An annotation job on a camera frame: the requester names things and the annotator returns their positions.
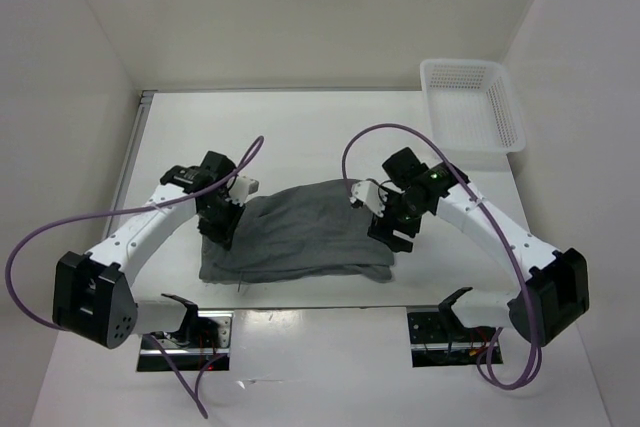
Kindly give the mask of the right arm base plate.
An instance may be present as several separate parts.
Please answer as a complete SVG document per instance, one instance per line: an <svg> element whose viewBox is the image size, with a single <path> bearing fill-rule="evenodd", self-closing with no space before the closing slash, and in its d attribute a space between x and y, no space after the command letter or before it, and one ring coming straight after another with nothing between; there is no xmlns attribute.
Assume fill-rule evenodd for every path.
<svg viewBox="0 0 640 427"><path fill-rule="evenodd" d="M486 363L486 351L496 329L475 327L454 332L436 308L406 313L412 366L449 367Z"/></svg>

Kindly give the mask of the grey shorts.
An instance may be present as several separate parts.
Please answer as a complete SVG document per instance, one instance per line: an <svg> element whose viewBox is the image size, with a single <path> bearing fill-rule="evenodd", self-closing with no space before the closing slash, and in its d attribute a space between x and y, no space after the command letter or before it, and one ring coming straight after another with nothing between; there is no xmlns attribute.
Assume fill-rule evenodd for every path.
<svg viewBox="0 0 640 427"><path fill-rule="evenodd" d="M323 276L393 280L393 252L368 236L372 214L350 206L341 179L249 200L231 247L202 239L199 279L259 284Z"/></svg>

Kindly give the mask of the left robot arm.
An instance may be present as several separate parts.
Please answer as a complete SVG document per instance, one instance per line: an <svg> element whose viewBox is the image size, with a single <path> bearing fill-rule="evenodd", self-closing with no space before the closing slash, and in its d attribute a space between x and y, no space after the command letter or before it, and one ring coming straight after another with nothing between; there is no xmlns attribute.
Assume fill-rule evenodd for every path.
<svg viewBox="0 0 640 427"><path fill-rule="evenodd" d="M224 249L256 180L237 174L226 156L208 152L198 166L174 166L146 204L101 243L84 254L68 252L56 265L53 323L108 349L131 335L164 332L185 347L200 332L197 305L176 294L135 300L132 287L155 252L184 223Z"/></svg>

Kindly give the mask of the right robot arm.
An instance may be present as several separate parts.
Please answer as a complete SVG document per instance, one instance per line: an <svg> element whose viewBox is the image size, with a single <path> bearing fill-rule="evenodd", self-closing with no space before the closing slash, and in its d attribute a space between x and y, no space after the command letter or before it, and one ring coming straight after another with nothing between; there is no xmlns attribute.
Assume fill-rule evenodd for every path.
<svg viewBox="0 0 640 427"><path fill-rule="evenodd" d="M353 206L372 214L368 234L394 253L409 253L422 218L430 214L458 229L501 266L514 289L462 287L438 305L440 332L460 340L473 328L512 328L526 341L548 345L589 309L585 257L560 251L513 221L454 165L428 167L410 148L383 164L391 188L372 180L350 189Z"/></svg>

